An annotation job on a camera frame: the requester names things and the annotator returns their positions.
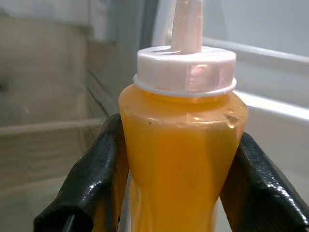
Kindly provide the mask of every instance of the squeeze bottle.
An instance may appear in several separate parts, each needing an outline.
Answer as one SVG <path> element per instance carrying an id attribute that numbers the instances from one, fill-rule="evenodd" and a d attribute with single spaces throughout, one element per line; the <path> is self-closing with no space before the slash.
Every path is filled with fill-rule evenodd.
<path id="1" fill-rule="evenodd" d="M 177 0 L 171 46 L 138 52 L 119 97 L 132 232 L 213 232 L 247 119 L 236 54 L 202 47 L 202 0 Z"/>

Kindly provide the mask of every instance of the dispensing tip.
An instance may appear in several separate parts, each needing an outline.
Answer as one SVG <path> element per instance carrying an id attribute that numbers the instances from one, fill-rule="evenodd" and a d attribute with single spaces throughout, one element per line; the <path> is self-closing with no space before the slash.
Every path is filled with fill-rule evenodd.
<path id="1" fill-rule="evenodd" d="M 177 0 L 172 51 L 182 54 L 201 52 L 203 34 L 203 0 Z"/>

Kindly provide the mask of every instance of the bottle neck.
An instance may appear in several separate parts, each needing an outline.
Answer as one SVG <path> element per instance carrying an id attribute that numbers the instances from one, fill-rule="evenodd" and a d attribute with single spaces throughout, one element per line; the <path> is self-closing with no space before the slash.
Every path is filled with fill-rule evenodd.
<path id="1" fill-rule="evenodd" d="M 162 101 L 167 101 L 167 102 L 174 102 L 174 103 L 184 103 L 184 104 L 204 104 L 204 103 L 214 103 L 214 102 L 219 102 L 223 101 L 224 99 L 227 98 L 230 92 L 222 95 L 217 95 L 217 96 L 212 96 L 212 97 L 203 97 L 203 98 L 188 98 L 188 97 L 171 97 L 171 96 L 166 96 L 166 95 L 159 95 L 159 94 L 154 94 L 150 92 L 146 92 L 144 90 L 141 90 L 146 96 L 150 98 L 155 98 L 158 100 Z"/>

